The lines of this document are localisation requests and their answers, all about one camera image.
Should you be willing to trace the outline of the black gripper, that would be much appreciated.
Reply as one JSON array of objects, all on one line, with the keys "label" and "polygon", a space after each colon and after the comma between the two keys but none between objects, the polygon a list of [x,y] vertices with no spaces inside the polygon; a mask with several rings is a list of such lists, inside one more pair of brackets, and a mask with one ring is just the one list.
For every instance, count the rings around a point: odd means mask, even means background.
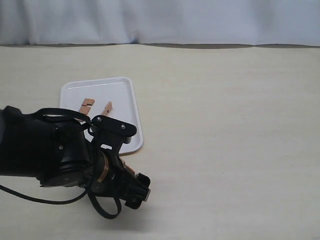
[{"label": "black gripper", "polygon": [[87,195],[125,200],[129,208],[139,208],[150,195],[151,179],[139,173],[137,178],[123,167],[120,155],[111,150],[97,148],[92,151],[93,174],[87,186]]}]

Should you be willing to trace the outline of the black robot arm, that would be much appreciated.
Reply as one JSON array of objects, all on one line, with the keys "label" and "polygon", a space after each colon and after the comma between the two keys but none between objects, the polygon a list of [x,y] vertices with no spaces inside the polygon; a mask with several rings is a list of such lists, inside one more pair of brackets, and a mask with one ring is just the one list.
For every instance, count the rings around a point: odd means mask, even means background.
[{"label": "black robot arm", "polygon": [[24,114],[0,111],[0,173],[35,178],[45,188],[80,187],[89,195],[123,200],[138,209],[150,194],[150,179],[120,158],[137,128],[63,108]]}]

